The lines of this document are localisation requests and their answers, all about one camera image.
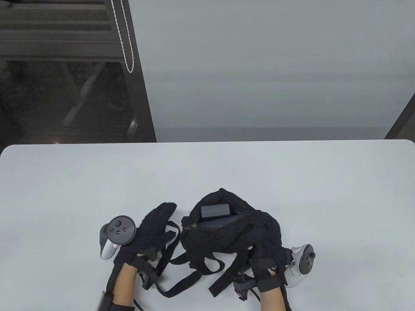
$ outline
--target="glove strap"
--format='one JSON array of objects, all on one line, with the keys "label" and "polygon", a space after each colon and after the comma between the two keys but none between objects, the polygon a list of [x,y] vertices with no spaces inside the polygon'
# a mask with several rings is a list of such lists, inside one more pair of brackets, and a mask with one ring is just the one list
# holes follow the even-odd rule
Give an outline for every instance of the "glove strap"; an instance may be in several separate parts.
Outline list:
[{"label": "glove strap", "polygon": [[136,267],[138,272],[146,274],[153,283],[157,283],[159,281],[159,276],[157,275],[156,270],[143,258],[135,256],[134,260],[130,263],[130,266]]},{"label": "glove strap", "polygon": [[270,291],[274,288],[281,287],[283,285],[284,280],[278,274],[269,277],[268,279],[258,281],[256,283],[256,287],[258,288],[260,293]]}]

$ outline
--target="metal frame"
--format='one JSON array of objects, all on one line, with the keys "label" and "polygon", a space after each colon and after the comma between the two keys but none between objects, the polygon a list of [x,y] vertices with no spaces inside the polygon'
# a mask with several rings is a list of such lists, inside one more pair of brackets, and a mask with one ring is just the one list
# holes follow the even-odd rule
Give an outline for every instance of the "metal frame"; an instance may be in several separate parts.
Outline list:
[{"label": "metal frame", "polygon": [[404,110],[401,112],[394,125],[391,127],[387,133],[385,139],[395,139],[404,126],[408,123],[409,119],[415,113],[415,94],[410,99],[409,103],[406,105]]}]

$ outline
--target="fabric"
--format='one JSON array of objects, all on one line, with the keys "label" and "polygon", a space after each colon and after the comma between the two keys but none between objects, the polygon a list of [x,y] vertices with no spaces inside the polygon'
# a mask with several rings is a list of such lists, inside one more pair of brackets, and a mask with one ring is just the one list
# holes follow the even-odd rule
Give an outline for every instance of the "fabric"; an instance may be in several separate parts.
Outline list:
[{"label": "fabric", "polygon": [[153,250],[154,253],[165,248],[166,244],[173,240],[174,231],[165,232],[168,220],[176,210],[174,203],[162,203],[144,217],[140,227],[136,229],[134,239],[120,247],[114,264],[132,263],[138,253]]},{"label": "fabric", "polygon": [[110,311],[134,311],[134,307],[120,306],[118,304],[111,304]]},{"label": "fabric", "polygon": [[[201,207],[217,204],[228,204],[231,215],[241,215],[241,217],[236,217],[225,226],[215,227],[211,224],[203,226]],[[215,258],[213,253],[237,254],[232,265],[209,288],[213,296],[217,296],[229,286],[235,275],[244,266],[250,264],[250,252],[248,251],[250,246],[258,245],[256,249],[258,259],[262,259],[264,256],[268,257],[273,263],[270,267],[276,266],[276,263],[281,263],[282,267],[282,263],[286,261],[286,252],[282,247],[278,222],[268,213],[254,209],[246,201],[223,188],[203,197],[189,216],[182,218],[182,226],[181,244],[186,252],[171,260],[171,263],[189,262],[190,268],[196,269],[196,271],[167,292],[156,284],[158,291],[165,297],[173,297],[193,286],[202,275],[211,275],[222,271],[225,264]],[[205,258],[216,260],[220,265],[219,269],[211,271],[205,264]],[[263,272],[263,269],[257,270],[257,275],[261,275],[259,278],[268,279],[269,273],[267,276]],[[270,282],[267,281],[266,288],[270,287],[269,284]]]},{"label": "fabric", "polygon": [[[272,245],[271,248],[274,253],[271,253],[269,247],[269,243],[271,242],[269,241],[255,243],[251,251],[251,267],[256,280],[256,286],[261,293],[280,287],[286,311],[291,311],[285,288],[287,281],[284,276],[286,264],[288,264],[289,261],[287,252],[285,248],[279,251],[278,247]],[[276,275],[271,276],[268,269],[274,270]]]}]

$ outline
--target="zipper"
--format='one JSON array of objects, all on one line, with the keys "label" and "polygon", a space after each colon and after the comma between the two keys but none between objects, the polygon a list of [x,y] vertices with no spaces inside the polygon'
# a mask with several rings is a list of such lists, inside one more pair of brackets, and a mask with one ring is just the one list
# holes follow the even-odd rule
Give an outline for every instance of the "zipper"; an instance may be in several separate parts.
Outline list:
[{"label": "zipper", "polygon": [[191,229],[197,228],[197,227],[198,227],[198,224],[191,224],[191,225],[188,225],[188,226],[184,227],[183,231],[191,230]]}]

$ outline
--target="battery pack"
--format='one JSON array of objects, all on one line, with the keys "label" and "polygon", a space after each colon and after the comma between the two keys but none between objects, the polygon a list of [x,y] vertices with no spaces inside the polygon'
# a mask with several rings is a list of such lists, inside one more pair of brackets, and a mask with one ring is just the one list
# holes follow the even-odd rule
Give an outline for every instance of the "battery pack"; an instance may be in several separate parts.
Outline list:
[{"label": "battery pack", "polygon": [[202,220],[227,217],[231,214],[229,204],[207,205],[200,208]]}]

